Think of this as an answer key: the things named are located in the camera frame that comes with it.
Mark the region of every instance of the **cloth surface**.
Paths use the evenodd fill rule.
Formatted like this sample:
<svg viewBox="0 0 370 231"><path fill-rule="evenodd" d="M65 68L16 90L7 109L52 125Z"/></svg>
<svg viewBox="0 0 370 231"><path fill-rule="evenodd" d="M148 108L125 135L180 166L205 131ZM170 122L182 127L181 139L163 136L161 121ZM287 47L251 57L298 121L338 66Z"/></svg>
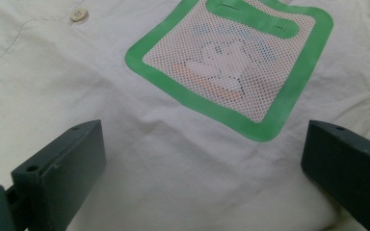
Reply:
<svg viewBox="0 0 370 231"><path fill-rule="evenodd" d="M10 186L11 170L66 129L101 119L109 164L68 230L332 227L340 208L300 160L310 119L370 140L370 1L282 2L323 9L334 29L280 134L259 143L124 63L178 0L0 0L0 184ZM89 17L73 23L78 7Z"/></svg>

